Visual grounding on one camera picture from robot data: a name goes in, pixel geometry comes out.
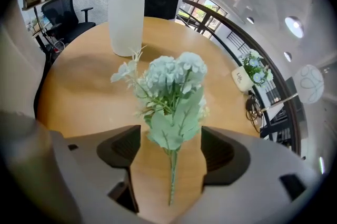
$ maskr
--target mesh chair back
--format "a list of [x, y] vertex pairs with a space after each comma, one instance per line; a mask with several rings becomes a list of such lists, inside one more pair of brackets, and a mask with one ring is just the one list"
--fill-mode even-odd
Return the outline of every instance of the mesh chair back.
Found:
[[73, 0], [51, 0], [45, 3], [41, 10], [52, 25], [61, 23], [65, 31], [73, 29], [78, 24]]

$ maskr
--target flower stem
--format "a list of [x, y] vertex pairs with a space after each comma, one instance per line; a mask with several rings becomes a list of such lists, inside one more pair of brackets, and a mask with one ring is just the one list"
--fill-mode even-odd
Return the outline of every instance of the flower stem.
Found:
[[171, 191], [170, 191], [170, 200], [168, 205], [170, 206], [173, 203], [174, 191], [175, 191], [175, 170], [177, 164], [178, 151], [172, 150], [170, 153], [170, 164], [171, 164]]

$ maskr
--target desk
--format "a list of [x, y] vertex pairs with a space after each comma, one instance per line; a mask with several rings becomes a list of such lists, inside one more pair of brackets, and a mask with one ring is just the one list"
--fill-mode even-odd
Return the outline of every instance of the desk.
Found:
[[[178, 57], [184, 51], [199, 54], [208, 67], [205, 96], [211, 115], [204, 125], [258, 137], [245, 116], [245, 96], [231, 78], [235, 66], [227, 55], [206, 37], [157, 18], [144, 19], [144, 54], [140, 71], [161, 55]], [[50, 69], [38, 106], [38, 119], [64, 137], [88, 135], [140, 124], [133, 116], [137, 99], [123, 81], [110, 77], [129, 58], [115, 55], [110, 46], [108, 24], [96, 26], [65, 49]], [[200, 197], [206, 163], [200, 150], [200, 135], [183, 144], [178, 157], [174, 204], [169, 207], [170, 165], [161, 148], [142, 134], [141, 147], [131, 165], [131, 179], [140, 217], [169, 223]]]

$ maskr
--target lamp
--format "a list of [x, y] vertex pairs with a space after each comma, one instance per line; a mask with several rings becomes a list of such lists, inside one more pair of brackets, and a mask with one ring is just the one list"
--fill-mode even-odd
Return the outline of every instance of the lamp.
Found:
[[293, 77], [297, 93], [293, 94], [285, 100], [279, 101], [270, 107], [258, 110], [258, 116], [262, 116], [264, 111], [269, 110], [279, 104], [282, 104], [296, 96], [299, 96], [300, 101], [306, 104], [315, 103], [319, 100], [324, 91], [324, 81], [321, 72], [312, 65], [306, 65], [300, 68]]

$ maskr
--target black handrail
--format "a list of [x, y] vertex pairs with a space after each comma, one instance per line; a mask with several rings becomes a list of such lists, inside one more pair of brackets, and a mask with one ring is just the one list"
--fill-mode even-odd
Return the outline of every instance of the black handrail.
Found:
[[[224, 16], [222, 16], [221, 14], [213, 11], [212, 9], [203, 6], [201, 4], [198, 4], [194, 1], [191, 0], [183, 0], [184, 3], [187, 3], [189, 5], [192, 5], [202, 11], [204, 11], [206, 13], [205, 17], [203, 18], [203, 20], [201, 22], [197, 21], [195, 18], [195, 20], [200, 24], [197, 31], [200, 32], [201, 30], [207, 30], [208, 32], [210, 32], [212, 34], [212, 36], [221, 43], [222, 46], [224, 46], [224, 48], [229, 52], [229, 54], [234, 58], [234, 60], [237, 62], [236, 60], [236, 56], [233, 54], [232, 51], [230, 51], [230, 49], [218, 38], [218, 36], [216, 36], [214, 34], [213, 31], [211, 31], [207, 26], [205, 26], [206, 22], [208, 21], [208, 19], [212, 16], [213, 18], [217, 19], [219, 22], [221, 22], [222, 24], [224, 24], [226, 27], [228, 27], [230, 30], [234, 31], [235, 34], [243, 40], [243, 42], [245, 44], [247, 44], [247, 46], [249, 48], [253, 48], [254, 50], [258, 51], [259, 54], [262, 55], [262, 57], [264, 58], [263, 60], [263, 64], [268, 65], [269, 68], [271, 69], [273, 75], [274, 75], [274, 84], [276, 86], [276, 88], [279, 91], [280, 97], [281, 99], [286, 99], [289, 96], [291, 96], [291, 93], [286, 85], [286, 82], [282, 76], [282, 74], [280, 73], [279, 69], [276, 67], [276, 65], [274, 64], [274, 62], [271, 60], [271, 58], [269, 57], [269, 55], [266, 53], [266, 51], [264, 49], [262, 49], [262, 47], [248, 34], [246, 33], [246, 31], [244, 31], [243, 29], [241, 29], [238, 25], [236, 25], [235, 23], [233, 23], [231, 20], [225, 18]], [[183, 9], [182, 10], [184, 13], [188, 14], [189, 16], [192, 16], [191, 14], [185, 12]], [[288, 115], [288, 120], [289, 120], [289, 128], [290, 128], [290, 133], [292, 134], [292, 139], [291, 139], [291, 147], [292, 147], [292, 151], [294, 151], [297, 154], [301, 154], [301, 146], [300, 146], [300, 141], [301, 141], [301, 137], [300, 137], [300, 128], [298, 125], [298, 121], [297, 121], [297, 116], [296, 116], [296, 107], [295, 104], [293, 102], [293, 100], [287, 101], [284, 103], [284, 109]], [[266, 117], [266, 113], [265, 115], [265, 119], [266, 119], [266, 124], [267, 126], [271, 126], [270, 124], [270, 120], [268, 117]]]

